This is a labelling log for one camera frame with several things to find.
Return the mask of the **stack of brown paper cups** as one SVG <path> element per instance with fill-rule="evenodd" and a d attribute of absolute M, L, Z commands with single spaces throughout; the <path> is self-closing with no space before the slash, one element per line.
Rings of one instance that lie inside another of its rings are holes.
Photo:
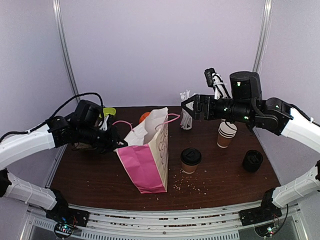
<path fill-rule="evenodd" d="M 235 124 L 223 121 L 218 128 L 217 145 L 220 148 L 227 148 L 235 137 L 238 128 Z"/>

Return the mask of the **paper cakes bag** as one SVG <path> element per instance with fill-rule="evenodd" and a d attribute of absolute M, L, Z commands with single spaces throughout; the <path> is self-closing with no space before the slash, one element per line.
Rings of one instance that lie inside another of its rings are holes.
<path fill-rule="evenodd" d="M 124 170 L 141 194 L 166 193 L 169 167 L 169 123 L 180 118 L 167 107 L 153 109 L 115 150 Z"/>

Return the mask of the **brown paper coffee cup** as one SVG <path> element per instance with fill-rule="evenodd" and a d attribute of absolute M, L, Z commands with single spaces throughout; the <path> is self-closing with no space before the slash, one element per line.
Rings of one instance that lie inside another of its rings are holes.
<path fill-rule="evenodd" d="M 192 174 L 202 161 L 202 154 L 198 149 L 189 147 L 181 152 L 180 160 L 182 171 L 186 174 Z"/>

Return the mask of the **cardboard cup carrier stack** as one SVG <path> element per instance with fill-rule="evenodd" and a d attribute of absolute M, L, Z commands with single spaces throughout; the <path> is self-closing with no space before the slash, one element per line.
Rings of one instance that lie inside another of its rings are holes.
<path fill-rule="evenodd" d="M 91 145 L 89 144 L 86 144 L 86 143 L 75 143 L 72 147 L 72 150 L 73 151 L 78 151 L 78 150 L 94 150 L 95 148 L 92 147 Z"/>

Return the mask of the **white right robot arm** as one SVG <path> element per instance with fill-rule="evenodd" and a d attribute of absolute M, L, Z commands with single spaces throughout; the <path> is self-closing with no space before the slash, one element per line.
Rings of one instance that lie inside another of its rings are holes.
<path fill-rule="evenodd" d="M 181 103 L 194 119 L 201 113 L 207 121 L 225 119 L 245 123 L 248 129 L 265 129 L 277 136 L 296 140 L 316 152 L 320 151 L 320 126 L 294 104 L 279 98 L 262 99 L 260 76 L 256 72 L 230 74 L 231 97 L 216 99 L 213 95 L 196 94 Z M 264 193 L 259 207 L 239 212 L 243 226 L 281 217 L 289 203 L 320 189 L 320 164 L 285 185 Z"/>

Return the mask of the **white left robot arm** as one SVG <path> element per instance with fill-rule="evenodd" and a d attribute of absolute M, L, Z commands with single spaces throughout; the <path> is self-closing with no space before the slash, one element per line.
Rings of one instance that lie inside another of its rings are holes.
<path fill-rule="evenodd" d="M 0 139 L 0 195 L 41 207 L 58 223 L 74 218 L 68 202 L 55 189 L 44 188 L 16 177 L 7 167 L 35 153 L 82 143 L 99 153 L 126 147 L 112 117 L 104 118 L 103 106 L 81 100 L 75 111 L 63 117 L 53 114 L 40 125 L 24 131 L 9 132 Z"/>

